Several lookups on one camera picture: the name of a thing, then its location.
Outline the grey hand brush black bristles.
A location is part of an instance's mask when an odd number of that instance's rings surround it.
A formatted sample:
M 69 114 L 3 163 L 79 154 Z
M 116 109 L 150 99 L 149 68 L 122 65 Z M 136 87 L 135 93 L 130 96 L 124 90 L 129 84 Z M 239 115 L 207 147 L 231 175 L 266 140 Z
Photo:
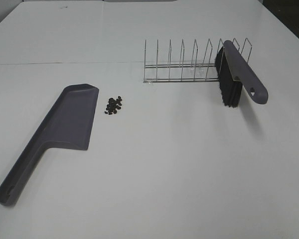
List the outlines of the grey hand brush black bristles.
M 267 103 L 269 94 L 232 41 L 226 40 L 215 58 L 219 88 L 225 106 L 236 108 L 242 88 L 257 104 Z

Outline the pile of coffee beans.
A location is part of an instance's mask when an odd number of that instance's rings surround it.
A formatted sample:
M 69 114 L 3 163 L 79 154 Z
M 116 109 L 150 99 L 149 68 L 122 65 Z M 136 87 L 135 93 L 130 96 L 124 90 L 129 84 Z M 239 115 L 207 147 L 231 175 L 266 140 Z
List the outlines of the pile of coffee beans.
M 104 113 L 107 115 L 117 114 L 118 110 L 122 108 L 122 101 L 123 99 L 121 96 L 117 96 L 116 98 L 109 98 Z

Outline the grey plastic dustpan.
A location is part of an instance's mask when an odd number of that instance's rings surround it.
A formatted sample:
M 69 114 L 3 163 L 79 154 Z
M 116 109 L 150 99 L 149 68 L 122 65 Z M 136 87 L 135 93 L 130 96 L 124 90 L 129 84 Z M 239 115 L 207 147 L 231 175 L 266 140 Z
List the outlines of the grey plastic dustpan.
M 14 206 L 44 152 L 87 150 L 99 89 L 89 84 L 64 88 L 0 185 L 0 204 Z

